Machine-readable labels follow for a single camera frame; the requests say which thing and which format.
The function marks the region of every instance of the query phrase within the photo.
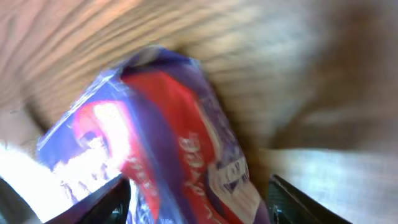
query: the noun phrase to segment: crumpled plastic bag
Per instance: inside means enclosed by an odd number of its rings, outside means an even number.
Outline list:
[[[72,203],[132,179],[128,223],[269,222],[200,64],[162,47],[102,72],[37,156]]]

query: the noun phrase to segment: snack bag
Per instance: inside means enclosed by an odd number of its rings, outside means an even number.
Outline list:
[[[101,73],[39,141],[77,203],[120,173],[128,223],[268,223],[199,63],[153,46]]]

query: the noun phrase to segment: plastic wrapper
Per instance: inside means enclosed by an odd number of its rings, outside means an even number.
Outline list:
[[[37,156],[72,203],[120,173],[133,180],[127,223],[268,223],[200,64],[162,47],[102,72]]]

